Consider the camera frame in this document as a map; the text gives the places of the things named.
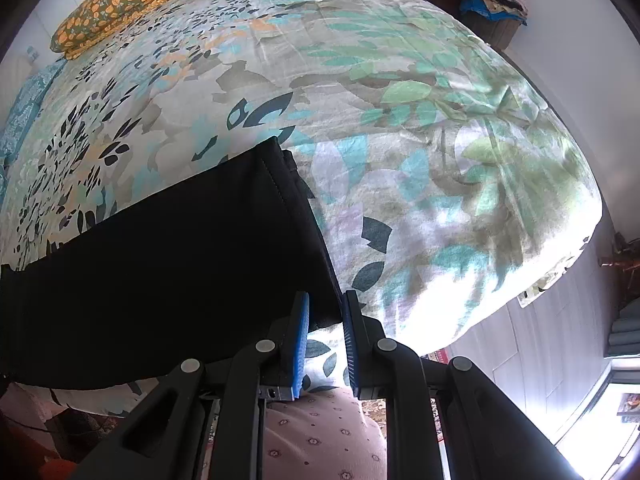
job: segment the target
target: clothes pile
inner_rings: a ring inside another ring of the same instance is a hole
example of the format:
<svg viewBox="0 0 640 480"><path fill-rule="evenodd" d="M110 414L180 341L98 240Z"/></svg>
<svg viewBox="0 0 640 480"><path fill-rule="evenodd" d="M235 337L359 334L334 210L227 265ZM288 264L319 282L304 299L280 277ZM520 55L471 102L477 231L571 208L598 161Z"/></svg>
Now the clothes pile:
<svg viewBox="0 0 640 480"><path fill-rule="evenodd" d="M462 0L460 12L473 11L492 22L518 20L527 25L527 0Z"/></svg>

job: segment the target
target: metal frame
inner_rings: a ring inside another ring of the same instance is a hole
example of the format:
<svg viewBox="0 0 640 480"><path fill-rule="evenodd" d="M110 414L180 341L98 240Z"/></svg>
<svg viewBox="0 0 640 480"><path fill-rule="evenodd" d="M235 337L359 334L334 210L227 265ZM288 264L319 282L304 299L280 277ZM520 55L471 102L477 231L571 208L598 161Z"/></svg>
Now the metal frame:
<svg viewBox="0 0 640 480"><path fill-rule="evenodd" d="M72 480L198 480L218 416L208 478L260 480L268 399L300 391L308 295L268 339L233 358L186 360L154 389L72 475ZM533 423L469 359L419 357L365 317L355 291L343 299L350 383L359 399L386 399L387 478L442 480L431 409L436 400L452 480L577 480Z"/></svg>

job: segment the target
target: floor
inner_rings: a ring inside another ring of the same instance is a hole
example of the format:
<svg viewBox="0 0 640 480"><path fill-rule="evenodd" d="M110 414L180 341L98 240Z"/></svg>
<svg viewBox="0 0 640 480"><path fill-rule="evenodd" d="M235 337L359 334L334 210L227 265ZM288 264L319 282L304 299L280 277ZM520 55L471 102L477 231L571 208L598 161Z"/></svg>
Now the floor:
<svg viewBox="0 0 640 480"><path fill-rule="evenodd" d="M609 213L567 273L526 308L511 300L447 348L469 357L553 442L607 367L604 350L619 301Z"/></svg>

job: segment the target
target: white wall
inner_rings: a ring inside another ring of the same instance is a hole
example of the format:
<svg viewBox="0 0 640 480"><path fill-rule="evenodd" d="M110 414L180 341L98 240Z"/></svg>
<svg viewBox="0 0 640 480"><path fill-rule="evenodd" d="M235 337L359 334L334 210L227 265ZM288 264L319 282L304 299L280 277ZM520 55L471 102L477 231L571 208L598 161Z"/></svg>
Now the white wall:
<svg viewBox="0 0 640 480"><path fill-rule="evenodd" d="M60 23L72 13L84 0L40 0L28 17L13 43L8 54L25 55L30 46L38 51L35 60L36 68L43 68L57 60L62 54L49 49L51 37ZM7 56L3 62L10 62L13 56Z"/></svg>
<svg viewBox="0 0 640 480"><path fill-rule="evenodd" d="M583 150L617 230L640 236L640 44L610 0L527 0L505 53Z"/></svg>

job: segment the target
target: floral bedsheet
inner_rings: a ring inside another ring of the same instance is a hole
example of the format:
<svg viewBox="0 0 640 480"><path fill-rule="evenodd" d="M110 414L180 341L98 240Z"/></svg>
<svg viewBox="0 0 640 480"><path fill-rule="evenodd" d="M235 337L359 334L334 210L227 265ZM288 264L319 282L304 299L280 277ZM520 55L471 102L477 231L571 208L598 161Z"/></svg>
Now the floral bedsheet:
<svg viewBox="0 0 640 480"><path fill-rule="evenodd" d="M601 215L544 99L424 0L174 0L53 83L8 175L1 261L22 268L269 136L340 286L420 354L577 253ZM341 327L309 339L306 389L343 381ZM129 389L125 411L144 394Z"/></svg>

